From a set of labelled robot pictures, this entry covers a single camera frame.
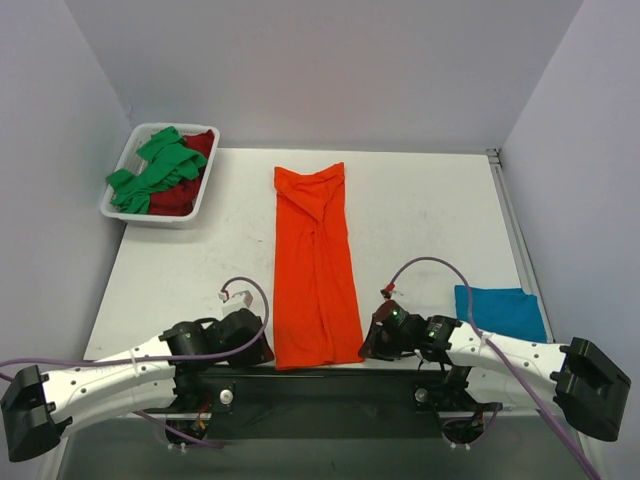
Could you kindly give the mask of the orange t shirt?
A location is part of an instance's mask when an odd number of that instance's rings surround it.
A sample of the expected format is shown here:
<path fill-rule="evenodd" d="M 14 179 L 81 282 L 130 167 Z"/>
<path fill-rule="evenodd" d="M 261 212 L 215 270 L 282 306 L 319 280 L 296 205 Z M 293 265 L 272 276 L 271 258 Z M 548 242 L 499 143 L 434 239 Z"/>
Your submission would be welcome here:
<path fill-rule="evenodd" d="M 274 169 L 275 365 L 358 363 L 363 343 L 345 215 L 345 166 Z"/>

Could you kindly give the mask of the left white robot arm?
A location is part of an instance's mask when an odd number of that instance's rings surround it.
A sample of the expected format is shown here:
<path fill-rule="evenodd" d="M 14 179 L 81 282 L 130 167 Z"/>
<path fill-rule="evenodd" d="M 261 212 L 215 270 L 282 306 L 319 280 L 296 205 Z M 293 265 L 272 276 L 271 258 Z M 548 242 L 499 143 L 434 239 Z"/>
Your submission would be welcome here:
<path fill-rule="evenodd" d="M 265 337 L 267 314 L 250 309 L 244 291 L 225 300 L 222 319 L 175 324 L 142 344 L 96 362 L 44 371 L 19 370 L 1 398 L 8 458 L 39 457 L 89 425 L 135 411 L 201 402 L 199 376 L 218 362 L 252 366 L 273 358 Z"/>

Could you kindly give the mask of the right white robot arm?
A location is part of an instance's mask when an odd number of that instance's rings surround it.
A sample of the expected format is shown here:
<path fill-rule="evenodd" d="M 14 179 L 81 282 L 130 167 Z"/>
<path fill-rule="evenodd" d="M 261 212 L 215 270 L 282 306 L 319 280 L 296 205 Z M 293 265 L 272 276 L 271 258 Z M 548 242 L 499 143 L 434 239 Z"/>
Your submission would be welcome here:
<path fill-rule="evenodd" d="M 385 301 L 372 315 L 359 349 L 363 358 L 396 361 L 415 354 L 459 373 L 443 383 L 448 404 L 499 403 L 548 409 L 575 430 L 617 441 L 631 380 L 593 342 L 539 343 L 476 331 L 470 323 L 435 315 L 422 318 Z"/>

